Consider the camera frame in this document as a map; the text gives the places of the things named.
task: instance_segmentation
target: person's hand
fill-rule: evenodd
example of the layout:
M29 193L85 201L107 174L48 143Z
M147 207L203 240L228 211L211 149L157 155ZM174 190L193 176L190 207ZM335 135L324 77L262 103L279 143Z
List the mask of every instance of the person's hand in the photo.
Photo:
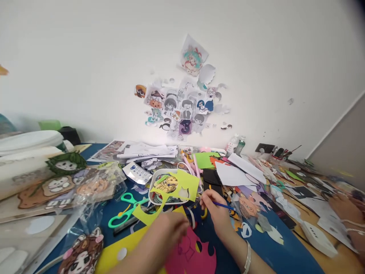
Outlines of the person's hand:
M133 251L138 261L157 273L165 263L170 251L186 236L189 220L179 212L161 213Z
M209 210L214 223L214 230L217 236L222 240L222 237L228 235L230 231L233 231L231 220L229 219L229 212L227 208L215 205L213 202L217 202L223 205L227 205L225 199L214 190L204 191L202 198L200 199L200 205L202 209L205 207Z
M341 220L350 220L355 223L364 223L362 212L343 194L334 194L328 199L334 212Z

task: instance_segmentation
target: scissors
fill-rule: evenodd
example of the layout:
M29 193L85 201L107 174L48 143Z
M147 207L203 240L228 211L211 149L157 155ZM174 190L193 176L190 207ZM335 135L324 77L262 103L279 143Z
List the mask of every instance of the scissors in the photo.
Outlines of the scissors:
M130 216L132 215L132 213L133 213L133 211L136 209L136 207L137 207L137 205L143 205L143 204L145 204L145 203L147 203L147 202L149 202L149 199L144 199L144 200L141 200L141 201L136 201L135 199L134 199L134 197L133 197L133 195L132 195L132 193L129 193L129 192L126 192L126 193L124 193L122 196L121 196L121 201L123 201L123 202L128 202L128 203L130 203L130 204L133 204L133 207L130 209L130 210L128 210L128 211L126 211L126 212L124 212L123 214L121 214L121 215L117 215L117 216L114 216L113 218L111 218L110 220L109 220L109 222L108 222L108 227L109 228L112 228L112 229L114 229L114 228L117 228L117 227L119 227L120 225L122 225L122 224L124 224L126 221L128 221L129 220L129 218L130 218ZM123 221L123 222L121 222L121 223L119 223L119 224L117 224L117 225L113 225L112 223L113 223L113 221L115 221L115 220L120 220L120 219L122 219L123 217L126 217L125 218L125 220Z

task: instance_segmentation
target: silver bracelet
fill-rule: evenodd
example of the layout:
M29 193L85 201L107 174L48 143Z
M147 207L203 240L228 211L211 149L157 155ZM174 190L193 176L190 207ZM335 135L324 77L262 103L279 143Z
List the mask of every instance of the silver bracelet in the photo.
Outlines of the silver bracelet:
M355 222L350 221L350 220L340 220L340 222L341 222L341 223L350 223L350 224L352 224L352 225L356 225L356 226L358 226L358 227L365 228L365 225L361 225L361 224L359 224L359 223L355 223Z
M346 231L356 231L357 233L359 233L361 236L364 236L365 235L365 231L361 231L361 230L358 230L358 229L354 229L354 228L348 228L346 229Z
M248 273L248 269L250 268L250 264L251 264L251 245L248 241L246 241L246 243L247 243L247 258L246 258L246 263L244 265L244 273L243 274Z

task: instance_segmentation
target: pen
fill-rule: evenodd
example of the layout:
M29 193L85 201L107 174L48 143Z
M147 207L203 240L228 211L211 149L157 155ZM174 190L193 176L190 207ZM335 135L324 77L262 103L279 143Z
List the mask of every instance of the pen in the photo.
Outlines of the pen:
M223 205L223 204L220 204L220 203L217 203L217 202L213 202L215 205L217 206L221 206L221 207L225 207L229 210L233 210L233 211L236 211L233 207L230 207L230 206L227 206L227 205Z

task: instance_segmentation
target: water bottle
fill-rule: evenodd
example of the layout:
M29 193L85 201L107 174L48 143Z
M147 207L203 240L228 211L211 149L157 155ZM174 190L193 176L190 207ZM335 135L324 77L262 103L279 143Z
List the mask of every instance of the water bottle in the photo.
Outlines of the water bottle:
M235 153L240 157L241 157L241 151L244 148L244 145L246 144L244 141L245 138L246 138L245 136L240 137L240 142L238 143L236 151L235 151Z
M235 152L238 143L240 142L239 139L239 134L235 134L235 136L233 136L231 138L231 140L228 142L227 146L225 147L225 150L227 151L227 157L229 157L232 153Z

